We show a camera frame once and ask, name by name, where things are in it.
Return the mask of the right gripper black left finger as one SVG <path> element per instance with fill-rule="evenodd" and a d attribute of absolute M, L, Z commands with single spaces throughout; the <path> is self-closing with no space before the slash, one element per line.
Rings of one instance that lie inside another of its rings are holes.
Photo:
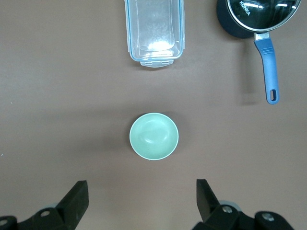
<path fill-rule="evenodd" d="M 2 216 L 2 230 L 74 230 L 89 206 L 88 183 L 78 181 L 55 207 L 44 208 L 25 221 Z"/>

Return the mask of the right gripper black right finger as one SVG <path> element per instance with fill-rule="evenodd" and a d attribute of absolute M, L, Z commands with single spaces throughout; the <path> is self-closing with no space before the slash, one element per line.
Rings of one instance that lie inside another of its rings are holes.
<path fill-rule="evenodd" d="M 195 230 L 292 230 L 293 227 L 281 215 L 259 211 L 249 217 L 233 205 L 221 204 L 205 179 L 196 181 L 197 207 L 202 221 Z"/>

